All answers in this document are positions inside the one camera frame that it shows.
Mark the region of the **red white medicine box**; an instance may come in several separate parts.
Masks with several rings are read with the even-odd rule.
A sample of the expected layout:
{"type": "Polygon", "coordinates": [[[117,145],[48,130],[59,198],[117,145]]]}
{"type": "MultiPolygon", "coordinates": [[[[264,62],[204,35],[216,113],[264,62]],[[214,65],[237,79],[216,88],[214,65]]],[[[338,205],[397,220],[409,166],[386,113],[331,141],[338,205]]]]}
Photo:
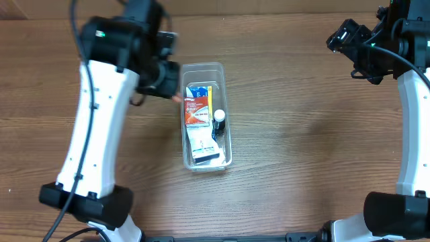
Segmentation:
{"type": "Polygon", "coordinates": [[[190,128],[209,126],[207,97],[186,97],[184,99],[184,122],[190,128]]]}

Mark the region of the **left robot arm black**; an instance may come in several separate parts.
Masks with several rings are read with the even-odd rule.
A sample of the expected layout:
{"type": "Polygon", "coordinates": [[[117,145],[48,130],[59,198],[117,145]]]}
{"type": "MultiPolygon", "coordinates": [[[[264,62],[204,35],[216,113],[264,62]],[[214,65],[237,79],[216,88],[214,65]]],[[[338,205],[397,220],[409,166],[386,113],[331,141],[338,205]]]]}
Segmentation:
{"type": "Polygon", "coordinates": [[[76,5],[69,13],[81,58],[77,115],[64,165],[39,201],[73,215],[102,241],[144,241],[130,215],[134,195],[115,182],[116,157],[133,95],[177,93],[180,67],[169,60],[177,35],[161,30],[170,16],[153,0],[125,1],[122,15],[95,16],[81,27],[76,5]]]}

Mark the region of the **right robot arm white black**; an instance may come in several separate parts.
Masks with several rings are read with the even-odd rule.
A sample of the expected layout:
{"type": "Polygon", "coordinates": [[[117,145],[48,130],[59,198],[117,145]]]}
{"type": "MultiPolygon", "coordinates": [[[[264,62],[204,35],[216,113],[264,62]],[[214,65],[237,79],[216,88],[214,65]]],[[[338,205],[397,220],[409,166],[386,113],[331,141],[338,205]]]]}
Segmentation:
{"type": "Polygon", "coordinates": [[[429,238],[429,2],[392,0],[373,30],[346,19],[327,47],[353,62],[351,77],[398,83],[402,157],[396,191],[370,192],[363,211],[325,223],[315,241],[400,241],[429,238]]]}

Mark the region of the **dark syrup bottle white cap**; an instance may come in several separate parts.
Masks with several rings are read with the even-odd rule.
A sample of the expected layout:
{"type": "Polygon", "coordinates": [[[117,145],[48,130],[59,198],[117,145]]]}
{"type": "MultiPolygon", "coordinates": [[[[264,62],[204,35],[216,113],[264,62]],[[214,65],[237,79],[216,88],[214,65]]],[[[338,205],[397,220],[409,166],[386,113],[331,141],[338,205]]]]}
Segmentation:
{"type": "Polygon", "coordinates": [[[226,113],[224,110],[218,109],[214,112],[214,118],[213,118],[213,134],[219,135],[221,134],[225,129],[226,124],[226,113]]]}

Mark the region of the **orange tablet tube white cap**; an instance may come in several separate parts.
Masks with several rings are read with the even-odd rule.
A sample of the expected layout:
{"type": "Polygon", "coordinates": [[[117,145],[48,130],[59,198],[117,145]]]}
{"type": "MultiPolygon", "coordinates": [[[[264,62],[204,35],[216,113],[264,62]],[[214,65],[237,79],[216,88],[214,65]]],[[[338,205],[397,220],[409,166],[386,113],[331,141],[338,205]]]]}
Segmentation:
{"type": "Polygon", "coordinates": [[[173,96],[172,98],[171,98],[174,102],[177,102],[177,103],[180,103],[180,102],[182,102],[182,97],[180,97],[180,96],[177,96],[177,95],[175,95],[175,96],[173,96]]]}

